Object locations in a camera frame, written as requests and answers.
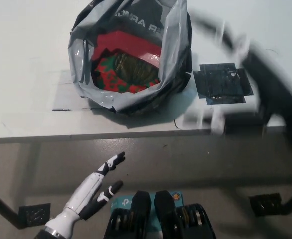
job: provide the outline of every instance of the white surface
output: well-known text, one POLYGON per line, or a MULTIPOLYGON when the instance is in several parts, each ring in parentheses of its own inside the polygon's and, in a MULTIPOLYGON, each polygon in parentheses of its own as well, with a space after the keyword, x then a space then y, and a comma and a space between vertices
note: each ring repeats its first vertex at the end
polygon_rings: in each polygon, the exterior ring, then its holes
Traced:
MULTIPOLYGON (((176 109, 185 112, 201 108, 196 104, 201 101, 198 95, 192 98, 191 91, 195 88, 194 82, 190 82, 189 91, 183 93, 190 92, 186 99, 178 100, 182 95, 177 95, 164 114, 140 119, 140 123, 136 123, 138 119, 123 118, 118 123, 108 113, 105 117, 104 113, 88 110, 52 112, 58 101, 58 89, 62 87, 61 75, 69 71, 70 29, 89 2, 0 1, 0 139, 71 135, 105 138, 172 132, 176 130, 173 122, 176 109)), ((271 57, 285 66, 292 79, 292 0, 189 0, 188 8, 224 19, 235 33, 245 32, 264 49, 271 49, 271 57)), ((199 64, 233 62, 211 38, 205 38, 195 29, 192 50, 194 70, 199 69, 199 64)), ((183 116, 178 117, 179 128, 183 128, 182 122, 183 116)))

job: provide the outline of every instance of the robotic hand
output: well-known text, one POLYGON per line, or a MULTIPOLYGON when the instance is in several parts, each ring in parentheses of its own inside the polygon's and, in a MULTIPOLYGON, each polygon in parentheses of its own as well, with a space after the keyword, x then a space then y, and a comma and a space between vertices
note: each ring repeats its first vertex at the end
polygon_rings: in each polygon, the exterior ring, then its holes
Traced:
POLYGON ((75 190, 63 211, 56 218, 49 220, 35 239, 70 239, 73 235, 74 224, 80 219, 87 220, 98 212, 112 196, 119 191, 123 182, 117 181, 100 195, 93 199, 102 185, 106 174, 125 160, 125 153, 107 160, 97 171, 89 175, 75 190))

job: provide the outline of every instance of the black metal bracket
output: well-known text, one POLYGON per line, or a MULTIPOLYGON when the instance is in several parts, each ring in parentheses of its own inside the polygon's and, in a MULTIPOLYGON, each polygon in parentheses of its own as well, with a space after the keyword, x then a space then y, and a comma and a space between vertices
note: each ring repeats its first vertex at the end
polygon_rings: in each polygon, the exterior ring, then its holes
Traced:
POLYGON ((19 207, 16 213, 4 201, 0 199, 0 214, 17 229, 44 225, 50 219, 51 204, 19 207))

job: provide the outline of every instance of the black tape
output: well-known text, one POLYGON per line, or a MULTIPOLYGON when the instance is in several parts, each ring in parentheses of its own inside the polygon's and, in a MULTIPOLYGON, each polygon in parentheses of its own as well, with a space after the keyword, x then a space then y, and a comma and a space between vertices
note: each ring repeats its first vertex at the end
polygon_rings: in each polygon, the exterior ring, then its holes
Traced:
POLYGON ((279 193, 249 197, 250 205, 256 217, 280 215, 282 211, 279 193))
POLYGON ((253 95, 248 77, 234 63, 200 65, 194 77, 199 98, 207 104, 245 103, 244 96, 253 95))

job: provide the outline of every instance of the green object with red pattern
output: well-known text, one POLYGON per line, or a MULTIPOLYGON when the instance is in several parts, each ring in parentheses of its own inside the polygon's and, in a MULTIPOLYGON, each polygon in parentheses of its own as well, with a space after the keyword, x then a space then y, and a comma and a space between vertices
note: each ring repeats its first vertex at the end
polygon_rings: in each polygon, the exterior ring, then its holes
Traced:
POLYGON ((97 42, 92 79, 99 89, 137 93, 160 82, 160 47, 120 31, 101 34, 97 42))

